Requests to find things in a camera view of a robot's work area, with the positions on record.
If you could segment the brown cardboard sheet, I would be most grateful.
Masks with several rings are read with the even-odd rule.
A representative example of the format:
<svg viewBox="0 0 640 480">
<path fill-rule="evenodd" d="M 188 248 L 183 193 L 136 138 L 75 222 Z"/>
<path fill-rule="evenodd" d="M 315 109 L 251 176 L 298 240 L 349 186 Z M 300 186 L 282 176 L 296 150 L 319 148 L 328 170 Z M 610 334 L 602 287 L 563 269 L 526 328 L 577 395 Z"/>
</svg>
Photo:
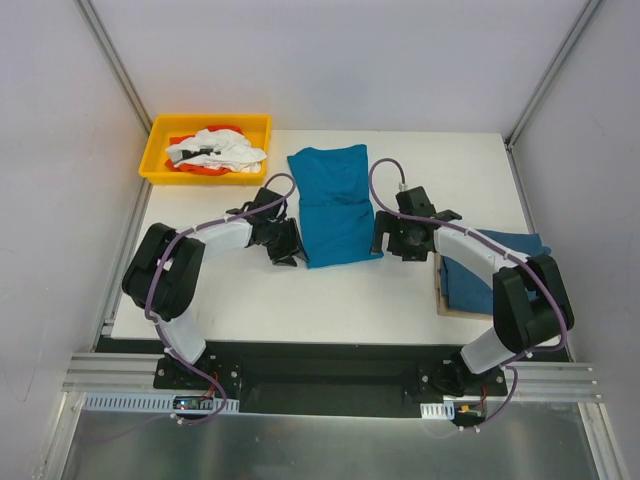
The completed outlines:
<svg viewBox="0 0 640 480">
<path fill-rule="evenodd" d="M 487 314 L 471 313 L 461 310 L 452 309 L 449 306 L 448 299 L 443 295 L 443 282 L 441 281 L 441 267 L 443 261 L 439 254 L 434 255 L 434 278 L 435 278 L 435 292 L 436 292 L 436 305 L 437 313 L 440 316 L 466 318 L 480 321 L 491 321 L 493 317 Z"/>
</svg>

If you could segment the folded dark blue t-shirt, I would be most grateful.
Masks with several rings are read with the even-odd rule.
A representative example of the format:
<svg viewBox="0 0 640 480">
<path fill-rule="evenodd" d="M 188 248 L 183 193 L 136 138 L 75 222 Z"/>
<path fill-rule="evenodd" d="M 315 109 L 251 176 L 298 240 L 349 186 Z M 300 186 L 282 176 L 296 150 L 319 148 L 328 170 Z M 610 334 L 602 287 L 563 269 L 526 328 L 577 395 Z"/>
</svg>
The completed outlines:
<svg viewBox="0 0 640 480">
<path fill-rule="evenodd" d="M 552 250 L 542 243 L 537 233 L 519 234 L 480 229 L 480 233 L 529 256 L 550 255 Z M 449 257 L 442 258 L 440 280 L 442 295 L 448 306 L 462 312 L 491 315 L 493 313 L 492 289 L 480 278 Z"/>
</svg>

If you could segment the right vertical aluminium post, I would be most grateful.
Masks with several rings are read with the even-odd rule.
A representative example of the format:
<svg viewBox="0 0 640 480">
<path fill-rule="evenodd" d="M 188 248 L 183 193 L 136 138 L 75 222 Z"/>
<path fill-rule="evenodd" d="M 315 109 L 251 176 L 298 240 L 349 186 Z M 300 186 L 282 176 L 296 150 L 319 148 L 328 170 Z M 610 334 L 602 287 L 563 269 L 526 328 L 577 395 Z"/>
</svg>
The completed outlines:
<svg viewBox="0 0 640 480">
<path fill-rule="evenodd" d="M 529 121 L 542 105 L 547 92 L 552 87 L 556 78 L 560 75 L 563 67 L 569 60 L 570 55 L 577 47 L 589 25 L 592 23 L 598 11 L 604 4 L 604 0 L 588 0 L 581 6 L 576 18 L 571 23 L 569 30 L 564 35 L 556 52 L 552 56 L 540 80 L 537 82 L 532 94 L 527 100 L 522 112 L 515 122 L 514 127 L 504 137 L 504 145 L 507 152 L 511 152 L 513 150 Z"/>
</svg>

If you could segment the vertical aluminium post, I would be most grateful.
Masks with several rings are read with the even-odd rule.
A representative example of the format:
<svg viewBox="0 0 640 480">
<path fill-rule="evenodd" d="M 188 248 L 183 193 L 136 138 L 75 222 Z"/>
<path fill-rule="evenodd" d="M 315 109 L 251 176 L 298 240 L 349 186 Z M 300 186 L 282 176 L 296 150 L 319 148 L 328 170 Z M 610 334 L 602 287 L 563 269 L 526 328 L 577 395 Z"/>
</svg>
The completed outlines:
<svg viewBox="0 0 640 480">
<path fill-rule="evenodd" d="M 143 132 L 149 135 L 152 128 L 152 120 L 143 104 L 143 101 L 127 71 L 124 62 L 119 55 L 111 36 L 101 19 L 101 16 L 91 0 L 75 0 L 75 6 L 83 17 L 86 26 L 93 36 L 101 54 L 103 55 L 110 71 L 120 86 L 129 106 L 138 120 Z"/>
<path fill-rule="evenodd" d="M 542 105 L 547 92 L 552 87 L 556 78 L 560 75 L 563 67 L 569 60 L 570 55 L 577 47 L 589 25 L 592 23 L 598 11 L 604 4 L 604 0 L 588 0 L 581 6 L 576 18 L 571 23 L 569 30 L 564 35 L 556 52 L 552 56 L 540 80 L 537 82 L 532 94 L 527 100 L 522 112 L 515 122 L 514 127 L 504 137 L 504 145 L 507 152 L 511 152 L 513 150 L 529 121 Z"/>
</svg>

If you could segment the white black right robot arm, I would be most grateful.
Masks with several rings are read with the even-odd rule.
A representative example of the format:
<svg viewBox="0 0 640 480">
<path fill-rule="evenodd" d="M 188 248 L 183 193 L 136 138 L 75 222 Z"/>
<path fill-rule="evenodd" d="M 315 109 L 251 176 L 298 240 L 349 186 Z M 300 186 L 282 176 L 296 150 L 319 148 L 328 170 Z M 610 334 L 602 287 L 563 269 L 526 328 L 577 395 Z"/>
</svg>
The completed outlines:
<svg viewBox="0 0 640 480">
<path fill-rule="evenodd" d="M 461 397 L 481 388 L 486 373 L 505 367 L 557 338 L 563 348 L 574 316 L 556 261 L 548 254 L 514 251 L 470 227 L 454 211 L 436 211 L 425 190 L 396 195 L 399 209 L 375 214 L 371 251 L 388 251 L 404 261 L 430 254 L 449 258 L 492 291 L 492 326 L 428 373 L 430 386 Z"/>
</svg>

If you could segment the left vertical aluminium post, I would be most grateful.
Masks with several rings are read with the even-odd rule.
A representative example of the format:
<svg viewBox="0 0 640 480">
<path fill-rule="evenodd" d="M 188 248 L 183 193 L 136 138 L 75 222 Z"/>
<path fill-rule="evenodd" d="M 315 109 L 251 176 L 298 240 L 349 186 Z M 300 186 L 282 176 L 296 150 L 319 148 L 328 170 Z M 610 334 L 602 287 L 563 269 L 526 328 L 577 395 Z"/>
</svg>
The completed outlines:
<svg viewBox="0 0 640 480">
<path fill-rule="evenodd" d="M 101 54 L 103 55 L 110 71 L 120 86 L 129 106 L 138 120 L 143 132 L 149 135 L 152 128 L 152 120 L 143 104 L 143 101 L 127 71 L 124 62 L 119 55 L 111 36 L 101 19 L 101 16 L 91 0 L 75 0 L 75 6 L 83 17 L 86 26 L 93 36 Z"/>
</svg>

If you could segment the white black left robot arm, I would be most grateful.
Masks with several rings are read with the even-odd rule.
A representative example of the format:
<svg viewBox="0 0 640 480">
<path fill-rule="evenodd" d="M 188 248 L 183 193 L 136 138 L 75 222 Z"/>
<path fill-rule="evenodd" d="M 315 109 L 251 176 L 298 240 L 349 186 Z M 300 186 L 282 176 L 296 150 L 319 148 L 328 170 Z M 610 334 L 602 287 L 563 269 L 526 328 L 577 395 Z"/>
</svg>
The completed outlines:
<svg viewBox="0 0 640 480">
<path fill-rule="evenodd" d="M 188 388 L 204 387 L 212 369 L 201 358 L 206 341 L 191 313 L 202 263 L 255 245 L 276 266 L 308 260 L 297 222 L 287 214 L 287 197 L 264 187 L 241 208 L 184 233 L 151 225 L 128 265 L 122 291 L 156 326 L 167 353 L 181 359 L 176 375 Z"/>
</svg>

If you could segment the yellow plastic bin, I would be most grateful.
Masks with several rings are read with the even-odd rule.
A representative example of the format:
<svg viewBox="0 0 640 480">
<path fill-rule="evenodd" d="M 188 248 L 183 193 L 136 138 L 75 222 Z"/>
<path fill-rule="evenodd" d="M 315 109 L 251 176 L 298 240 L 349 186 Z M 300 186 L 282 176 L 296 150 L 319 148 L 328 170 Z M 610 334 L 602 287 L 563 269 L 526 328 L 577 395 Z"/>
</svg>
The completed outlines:
<svg viewBox="0 0 640 480">
<path fill-rule="evenodd" d="M 193 136 L 207 127 L 238 127 L 253 147 L 269 152 L 272 119 L 268 114 L 161 114 L 153 122 L 138 173 L 154 185 L 261 185 L 268 161 L 257 173 L 225 173 L 220 176 L 172 171 L 166 149 L 172 138 Z"/>
</svg>

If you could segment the aluminium frame rail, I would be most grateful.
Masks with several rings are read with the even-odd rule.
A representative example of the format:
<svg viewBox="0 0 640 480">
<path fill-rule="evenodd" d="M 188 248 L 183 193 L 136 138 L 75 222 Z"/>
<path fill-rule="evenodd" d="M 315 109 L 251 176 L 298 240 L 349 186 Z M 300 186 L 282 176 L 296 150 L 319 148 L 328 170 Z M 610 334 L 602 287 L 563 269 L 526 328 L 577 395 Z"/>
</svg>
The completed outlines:
<svg viewBox="0 0 640 480">
<path fill-rule="evenodd" d="M 354 375 L 344 374 L 336 382 L 340 385 L 361 382 L 387 385 L 403 381 L 407 387 L 415 383 L 413 367 L 376 367 L 365 371 L 372 362 L 365 362 Z M 515 398 L 521 401 L 549 401 L 566 403 L 601 403 L 604 396 L 593 368 L 588 364 L 571 362 L 515 362 L 492 374 L 485 381 L 490 394 L 502 397 L 515 386 Z M 152 354 L 83 353 L 73 356 L 65 379 L 65 391 L 86 392 L 203 392 L 206 380 L 180 380 L 170 373 L 165 360 Z"/>
</svg>

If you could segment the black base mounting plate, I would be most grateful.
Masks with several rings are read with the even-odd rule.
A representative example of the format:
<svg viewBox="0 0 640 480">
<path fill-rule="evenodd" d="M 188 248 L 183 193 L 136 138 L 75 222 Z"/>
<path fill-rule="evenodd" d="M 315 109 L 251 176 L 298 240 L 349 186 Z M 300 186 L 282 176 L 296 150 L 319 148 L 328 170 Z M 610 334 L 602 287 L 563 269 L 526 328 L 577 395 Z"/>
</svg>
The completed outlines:
<svg viewBox="0 0 640 480">
<path fill-rule="evenodd" d="M 243 413 L 416 418 L 457 347 L 213 342 L 198 361 Z"/>
</svg>

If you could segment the teal t-shirt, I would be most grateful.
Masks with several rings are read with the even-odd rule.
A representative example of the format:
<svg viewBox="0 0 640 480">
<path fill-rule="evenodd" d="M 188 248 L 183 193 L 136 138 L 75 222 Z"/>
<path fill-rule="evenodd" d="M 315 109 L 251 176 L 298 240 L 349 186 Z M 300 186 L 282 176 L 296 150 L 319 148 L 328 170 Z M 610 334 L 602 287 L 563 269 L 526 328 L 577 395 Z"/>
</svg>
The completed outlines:
<svg viewBox="0 0 640 480">
<path fill-rule="evenodd" d="M 379 259 L 371 252 L 374 212 L 364 144 L 287 157 L 299 192 L 299 219 L 307 266 L 318 269 Z"/>
</svg>

